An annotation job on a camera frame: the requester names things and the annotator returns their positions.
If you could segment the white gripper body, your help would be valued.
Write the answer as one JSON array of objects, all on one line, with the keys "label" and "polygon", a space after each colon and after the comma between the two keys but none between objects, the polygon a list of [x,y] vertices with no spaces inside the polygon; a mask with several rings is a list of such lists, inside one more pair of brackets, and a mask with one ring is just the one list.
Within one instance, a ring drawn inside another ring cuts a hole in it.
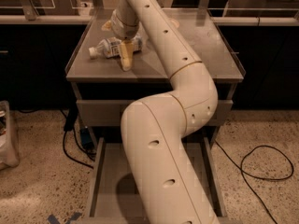
[{"label": "white gripper body", "polygon": [[132,10],[115,9],[111,16],[111,29],[120,40],[130,40],[139,30],[139,18]]}]

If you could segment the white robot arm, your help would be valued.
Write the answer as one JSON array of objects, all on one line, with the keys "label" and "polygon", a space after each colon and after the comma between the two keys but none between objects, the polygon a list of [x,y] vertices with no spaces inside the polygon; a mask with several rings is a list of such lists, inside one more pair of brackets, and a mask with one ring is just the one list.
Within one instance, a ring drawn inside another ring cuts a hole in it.
[{"label": "white robot arm", "polygon": [[220,224],[182,144],[205,126],[218,105],[214,81],[157,0],[119,0],[111,16],[127,42],[145,30],[171,91],[129,104],[121,138],[150,224]]}]

